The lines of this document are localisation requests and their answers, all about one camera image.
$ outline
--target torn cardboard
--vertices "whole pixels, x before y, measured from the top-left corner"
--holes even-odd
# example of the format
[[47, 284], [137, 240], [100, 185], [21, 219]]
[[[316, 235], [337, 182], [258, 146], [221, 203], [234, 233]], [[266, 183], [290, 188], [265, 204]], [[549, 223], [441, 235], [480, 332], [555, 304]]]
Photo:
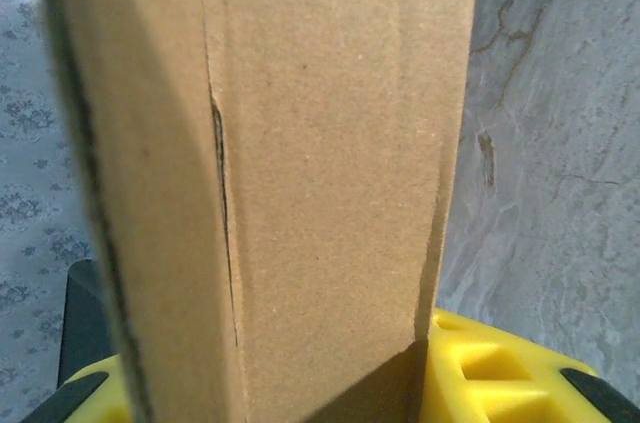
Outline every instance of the torn cardboard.
[[47, 0], [143, 421], [406, 421], [473, 0]]

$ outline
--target gray marble surface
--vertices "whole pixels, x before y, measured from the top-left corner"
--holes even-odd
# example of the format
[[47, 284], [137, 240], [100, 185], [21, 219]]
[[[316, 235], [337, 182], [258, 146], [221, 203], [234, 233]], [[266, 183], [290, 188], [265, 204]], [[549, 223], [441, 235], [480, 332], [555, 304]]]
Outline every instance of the gray marble surface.
[[[54, 388], [90, 255], [38, 0], [0, 0], [0, 423]], [[638, 0], [477, 0], [438, 304], [640, 403]]]
[[640, 2], [477, 0], [438, 304], [640, 403]]

